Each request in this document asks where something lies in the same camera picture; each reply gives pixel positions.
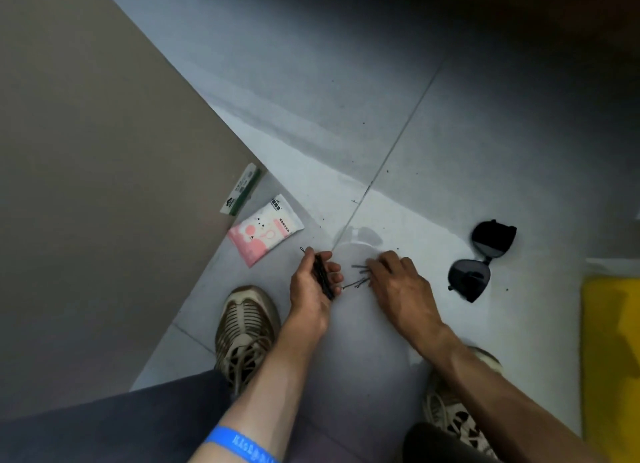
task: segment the yellow fabric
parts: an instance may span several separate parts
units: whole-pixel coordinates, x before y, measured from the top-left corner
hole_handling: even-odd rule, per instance
[[[612,463],[640,462],[640,279],[582,287],[585,440]]]

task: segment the tissue packet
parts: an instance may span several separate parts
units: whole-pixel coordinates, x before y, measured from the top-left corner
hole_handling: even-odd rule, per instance
[[[248,219],[234,225],[227,233],[240,256],[251,267],[268,251],[305,226],[279,194]]]

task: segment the blue wristband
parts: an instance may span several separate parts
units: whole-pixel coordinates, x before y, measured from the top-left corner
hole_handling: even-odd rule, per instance
[[[267,451],[263,450],[247,436],[243,436],[233,429],[216,426],[204,440],[205,443],[216,443],[223,448],[244,458],[249,463],[278,463]]]

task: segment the shoe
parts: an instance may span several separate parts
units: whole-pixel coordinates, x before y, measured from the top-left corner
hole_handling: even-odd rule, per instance
[[[480,348],[469,349],[492,370],[502,374],[502,365],[493,355]],[[430,424],[485,455],[498,459],[467,408],[435,371],[429,376],[427,391],[422,400],[422,411]]]
[[[256,374],[279,331],[280,316],[267,293],[256,286],[231,292],[216,332],[216,369],[229,381],[234,397]]]

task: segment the sunglasses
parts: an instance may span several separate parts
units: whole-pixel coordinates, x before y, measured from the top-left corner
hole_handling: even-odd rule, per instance
[[[484,261],[460,259],[449,270],[449,290],[455,289],[468,302],[473,303],[489,284],[489,263],[504,256],[516,237],[517,228],[492,220],[479,223],[471,233],[471,243],[484,256]]]

